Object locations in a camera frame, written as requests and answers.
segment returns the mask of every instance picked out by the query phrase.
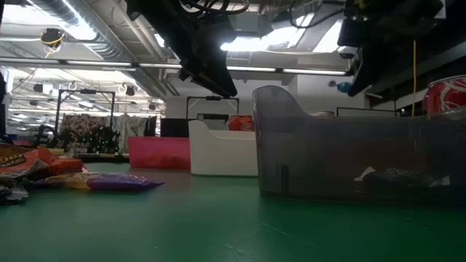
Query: black equipment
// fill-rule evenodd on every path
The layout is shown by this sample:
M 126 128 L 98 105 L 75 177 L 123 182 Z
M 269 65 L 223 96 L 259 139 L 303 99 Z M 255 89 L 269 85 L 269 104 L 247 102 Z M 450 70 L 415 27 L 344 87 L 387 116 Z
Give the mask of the black equipment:
M 413 41 L 436 26 L 442 8 L 441 0 L 347 0 L 338 44 L 358 48 L 348 95 L 379 81 L 403 49 L 412 50 Z
M 185 0 L 184 4 L 188 8 L 199 7 L 197 1 Z M 222 44 L 236 39 L 225 11 L 228 6 L 229 0 L 223 0 L 217 12 L 205 11 L 212 6 L 188 12 L 180 1 L 127 0 L 127 13 L 133 20 L 143 15 L 180 58 L 181 80 L 191 78 L 192 82 L 229 98 L 237 91 L 226 68 L 226 52 L 220 49 Z

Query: wall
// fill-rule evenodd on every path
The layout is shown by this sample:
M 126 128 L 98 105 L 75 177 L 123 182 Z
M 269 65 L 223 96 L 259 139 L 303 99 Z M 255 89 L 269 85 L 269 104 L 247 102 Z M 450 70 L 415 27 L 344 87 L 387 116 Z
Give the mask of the wall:
M 330 80 L 351 82 L 352 77 L 335 76 L 296 76 L 288 86 L 282 86 L 279 81 L 234 81 L 240 99 L 240 114 L 253 113 L 252 91 L 256 88 L 276 85 L 289 91 L 298 101 L 304 111 L 333 111 L 336 107 L 368 108 L 363 94 L 354 98 L 339 92 L 336 87 L 329 87 Z M 168 97 L 165 117 L 186 118 L 186 96 L 212 95 L 209 90 L 197 87 L 192 83 L 173 81 L 181 97 Z M 224 101 L 199 100 L 189 111 L 189 118 L 196 118 L 197 113 L 206 114 L 236 114 L 236 111 Z
M 297 101 L 305 112 L 333 111 L 336 107 L 368 108 L 364 94 L 351 98 L 336 89 L 329 87 L 331 80 L 351 82 L 352 77 L 345 76 L 297 76 Z
M 166 118 L 186 118 L 186 97 L 187 96 L 200 96 L 205 97 L 213 95 L 213 93 L 205 88 L 198 87 L 189 82 L 182 82 L 177 79 L 172 80 L 173 85 L 182 94 L 178 97 L 167 97 L 166 100 Z M 234 85 L 237 88 L 238 96 L 240 99 L 240 114 L 253 114 L 253 91 L 259 87 L 267 85 L 275 85 L 286 88 L 281 85 L 280 81 L 260 81 L 248 80 L 246 82 L 234 80 Z M 228 104 L 225 100 L 222 101 L 206 101 L 200 99 L 193 105 L 196 99 L 189 101 L 189 118 L 197 118 L 197 113 L 204 114 L 236 114 L 236 110 Z M 236 101 L 229 100 L 229 102 L 236 107 Z

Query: white container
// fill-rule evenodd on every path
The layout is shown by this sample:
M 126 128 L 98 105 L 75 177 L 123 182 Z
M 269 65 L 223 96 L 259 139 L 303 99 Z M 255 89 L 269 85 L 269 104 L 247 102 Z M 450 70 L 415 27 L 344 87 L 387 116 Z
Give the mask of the white container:
M 255 132 L 209 130 L 189 122 L 193 175 L 257 176 Z

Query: red object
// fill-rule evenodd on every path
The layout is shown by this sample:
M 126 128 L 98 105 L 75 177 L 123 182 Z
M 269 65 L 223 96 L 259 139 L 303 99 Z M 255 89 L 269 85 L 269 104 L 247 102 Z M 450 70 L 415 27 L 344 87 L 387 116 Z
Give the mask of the red object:
M 252 116 L 230 116 L 226 123 L 230 131 L 254 131 Z
M 191 169 L 189 138 L 129 137 L 131 167 Z
M 429 84 L 422 102 L 429 114 L 466 106 L 466 76 L 453 76 Z

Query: translucent gray bin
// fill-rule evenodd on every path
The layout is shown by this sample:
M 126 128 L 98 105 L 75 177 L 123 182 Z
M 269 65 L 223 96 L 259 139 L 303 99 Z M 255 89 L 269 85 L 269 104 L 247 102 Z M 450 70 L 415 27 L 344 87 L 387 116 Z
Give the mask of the translucent gray bin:
M 465 108 L 415 118 L 320 118 L 273 86 L 255 90 L 253 102 L 263 193 L 465 203 Z

